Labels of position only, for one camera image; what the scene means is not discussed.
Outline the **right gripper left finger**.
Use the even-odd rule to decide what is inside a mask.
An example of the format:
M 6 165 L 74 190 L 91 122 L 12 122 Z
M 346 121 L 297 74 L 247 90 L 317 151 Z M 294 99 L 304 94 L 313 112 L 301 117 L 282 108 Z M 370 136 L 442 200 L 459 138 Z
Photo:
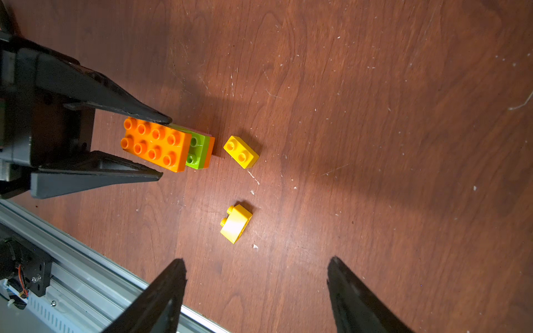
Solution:
M 105 332 L 176 332 L 187 284 L 183 259 L 173 260 Z

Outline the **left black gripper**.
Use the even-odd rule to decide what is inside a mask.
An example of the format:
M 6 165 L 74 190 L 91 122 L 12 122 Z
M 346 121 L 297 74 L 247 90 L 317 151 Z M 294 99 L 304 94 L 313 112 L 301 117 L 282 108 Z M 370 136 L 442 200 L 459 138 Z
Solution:
M 161 179 L 162 172 L 145 165 L 89 152 L 94 110 L 66 105 L 73 100 L 161 125 L 172 118 L 78 64 L 22 37 L 1 34 L 1 195 L 30 190 L 33 198 L 46 199 Z

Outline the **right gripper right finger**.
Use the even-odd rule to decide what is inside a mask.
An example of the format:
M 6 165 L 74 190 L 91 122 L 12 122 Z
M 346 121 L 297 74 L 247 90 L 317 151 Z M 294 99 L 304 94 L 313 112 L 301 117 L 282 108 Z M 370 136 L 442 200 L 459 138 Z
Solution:
M 328 290 L 338 332 L 411 332 L 338 257 L 328 264 Z

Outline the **orange lego brick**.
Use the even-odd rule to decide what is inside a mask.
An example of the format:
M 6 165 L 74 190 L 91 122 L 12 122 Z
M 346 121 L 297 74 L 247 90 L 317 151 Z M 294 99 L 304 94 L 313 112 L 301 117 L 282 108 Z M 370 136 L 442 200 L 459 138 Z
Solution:
M 128 117 L 121 147 L 147 162 L 174 173 L 186 167 L 192 135 L 174 128 Z
M 207 154 L 205 157 L 204 169 L 207 169 L 210 166 L 210 161 L 211 161 L 214 145 L 215 145 L 215 138 L 212 136 L 209 136 L 209 145 L 208 145 Z

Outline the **yellow lego brick front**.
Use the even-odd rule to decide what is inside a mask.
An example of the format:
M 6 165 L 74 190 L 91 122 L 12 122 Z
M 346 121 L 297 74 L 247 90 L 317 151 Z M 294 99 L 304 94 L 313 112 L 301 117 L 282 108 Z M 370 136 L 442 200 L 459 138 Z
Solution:
M 220 223 L 221 234 L 232 244 L 235 244 L 242 236 L 253 215 L 242 205 L 230 206 L 227 209 L 227 214 L 228 217 Z

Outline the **long green lego brick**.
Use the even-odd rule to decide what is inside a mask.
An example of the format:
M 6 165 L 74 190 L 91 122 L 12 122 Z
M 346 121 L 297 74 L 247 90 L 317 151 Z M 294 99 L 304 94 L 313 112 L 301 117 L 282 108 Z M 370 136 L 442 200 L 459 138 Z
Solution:
M 192 135 L 185 165 L 196 170 L 204 169 L 205 157 L 209 145 L 209 136 L 211 135 L 191 128 L 178 126 L 173 123 L 171 123 L 169 127 Z

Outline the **small yellow lego brick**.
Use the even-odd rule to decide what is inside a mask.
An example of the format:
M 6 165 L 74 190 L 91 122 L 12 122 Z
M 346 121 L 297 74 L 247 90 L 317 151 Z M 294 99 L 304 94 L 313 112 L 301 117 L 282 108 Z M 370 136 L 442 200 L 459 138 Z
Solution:
M 223 149 L 243 169 L 250 169 L 259 159 L 259 155 L 240 137 L 230 136 Z

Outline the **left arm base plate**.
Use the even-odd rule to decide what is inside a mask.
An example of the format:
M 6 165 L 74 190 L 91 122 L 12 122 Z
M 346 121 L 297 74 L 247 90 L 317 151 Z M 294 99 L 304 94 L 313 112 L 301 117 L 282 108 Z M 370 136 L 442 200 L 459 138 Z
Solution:
M 8 288 L 8 302 L 26 308 L 31 296 L 43 297 L 50 285 L 51 256 L 33 244 L 15 237 L 1 240 L 1 282 Z

